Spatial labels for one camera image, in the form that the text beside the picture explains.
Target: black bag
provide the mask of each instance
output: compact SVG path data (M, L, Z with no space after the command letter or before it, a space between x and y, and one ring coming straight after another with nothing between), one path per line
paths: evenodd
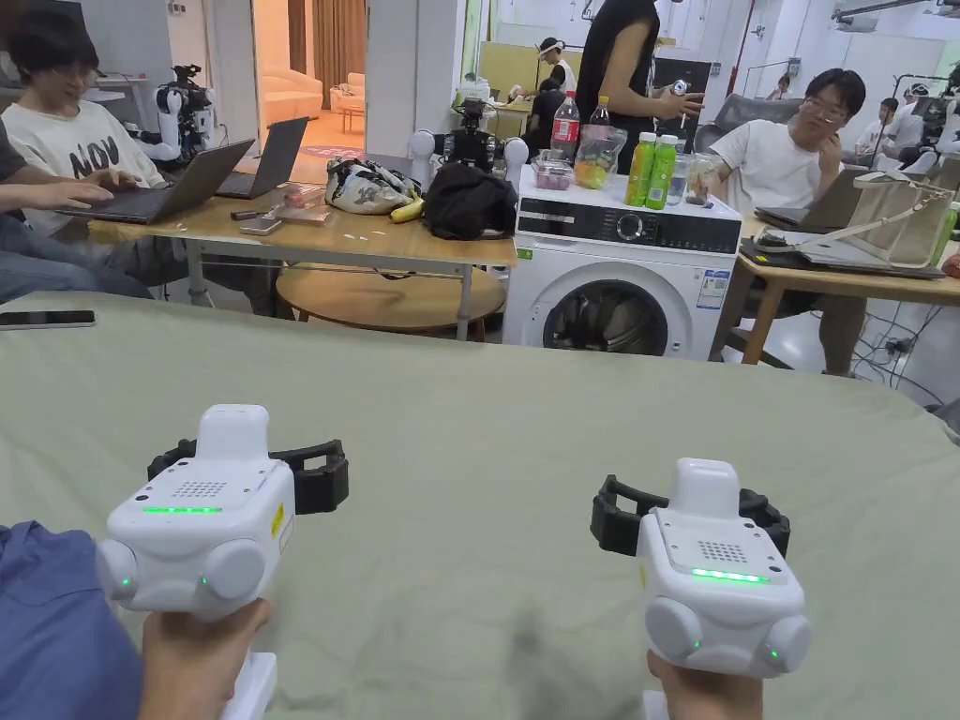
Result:
M475 167L447 163L424 200L423 221L434 235L445 240L479 240L485 230L501 235L514 232L514 187Z

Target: banana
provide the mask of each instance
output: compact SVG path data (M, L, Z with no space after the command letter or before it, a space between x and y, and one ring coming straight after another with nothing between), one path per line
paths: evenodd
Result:
M416 198L412 203L398 207L390 213L390 219L395 223L409 223L417 220L423 214L423 198Z

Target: plastic bottle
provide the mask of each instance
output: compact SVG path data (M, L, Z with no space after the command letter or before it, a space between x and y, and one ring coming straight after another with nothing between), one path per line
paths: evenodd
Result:
M939 265L940 258L944 254L944 248L950 240L950 236L957 226L957 217L960 215L960 203L950 203L950 212L947 215L947 221L944 223L944 230L940 233L940 239L937 240L937 247L933 249L933 257L930 260L931 265Z
M666 207L666 196L670 191L670 181L673 179L673 166L677 162L677 143L680 139L676 135L664 135L657 147L654 157L654 170L650 175L650 190L647 193L646 206L651 210L663 210Z
M580 110L574 99L577 93L570 90L566 100L553 117L553 134L550 136L550 156L573 165L577 156L577 141L580 139Z
M633 207L643 207L647 202L650 189L650 174L654 169L657 154L657 134L642 132L640 141L634 150L634 161L630 165L630 179L627 181L627 198L623 202Z
M607 110L607 103L610 101L606 95L600 96L600 104L597 106L597 109L593 111L593 114L590 116L591 125L609 125L610 124L610 111Z

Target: hand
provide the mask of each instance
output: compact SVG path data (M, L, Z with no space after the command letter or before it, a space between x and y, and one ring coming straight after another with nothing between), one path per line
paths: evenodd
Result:
M117 190L130 190L136 187L140 182L140 178L136 175L125 173L122 170L107 168L107 170L97 170L91 173L84 181L92 182L94 185L100 185L107 190L115 192Z
M670 720L763 720L763 682L685 670L647 653L663 684Z
M86 182L51 182L23 186L23 207L33 210L61 210L72 207L86 210L90 203L109 200L113 195Z
M704 93L688 92L686 95L674 95L669 89L664 90L658 102L660 111L657 117L660 120L672 120L681 115L696 116L704 108Z
M139 720L219 720L272 612L270 603L257 600L215 623L180 612L148 617Z
M843 159L843 146L840 138L831 135L820 144L820 172L824 175L836 175L840 172Z

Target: white robot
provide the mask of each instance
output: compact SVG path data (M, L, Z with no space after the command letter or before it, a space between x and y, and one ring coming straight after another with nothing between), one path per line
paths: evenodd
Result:
M741 493L727 463L683 459L677 471L668 503L614 476L593 501L590 529L601 547L640 558L651 650L727 675L794 672L811 632L804 591L774 542L785 551L789 521L766 498ZM618 510L618 495L636 501L637 514ZM667 720L662 693L645 692L643 706L647 720Z
M467 99L463 107L458 108L464 116L463 127L446 134L434 134L428 130L414 133L410 139L410 153L413 167L410 177L420 183L421 192L426 194L433 182L433 156L440 156L443 162L462 162L489 173L493 164L501 157L507 164L507 182L513 185L517 194L520 191L520 173L530 155L527 144L518 137L499 143L497 139L480 130L486 104L480 100Z
M214 146L213 90L193 82L201 68L198 65L177 65L177 79L156 90L157 122L160 132L146 132L127 124L140 149L152 160L171 164L188 164L197 153Z
M212 622L263 594L297 510L331 512L347 496L338 441L272 457L269 420L259 406L216 405L201 420L195 455L183 441L157 458L150 474L158 474L110 514L109 539L98 545L97 572L109 600ZM304 461L318 455L328 465L305 470ZM298 508L301 496L301 505L312 507ZM224 720L262 717L275 686L276 656L248 653Z

